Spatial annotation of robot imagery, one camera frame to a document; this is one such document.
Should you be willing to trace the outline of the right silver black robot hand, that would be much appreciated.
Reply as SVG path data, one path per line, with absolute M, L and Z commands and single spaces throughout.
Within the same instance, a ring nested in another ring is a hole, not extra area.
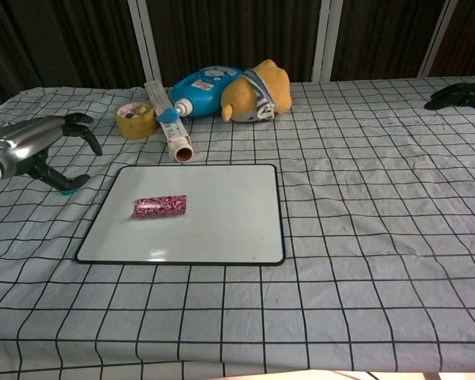
M 446 107 L 470 107 L 475 109 L 475 83 L 456 83 L 435 93 L 424 105 L 427 110 Z

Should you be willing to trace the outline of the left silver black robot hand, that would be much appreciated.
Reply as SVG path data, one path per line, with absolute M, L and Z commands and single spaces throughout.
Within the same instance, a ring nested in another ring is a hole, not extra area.
M 93 118 L 76 112 L 65 116 L 45 116 L 21 121 L 0 128 L 0 181 L 28 174 L 59 191 L 74 191 L 83 186 L 89 175 L 75 178 L 47 164 L 50 147 L 62 137 L 84 139 L 97 156 L 102 149 L 96 136 L 87 127 Z

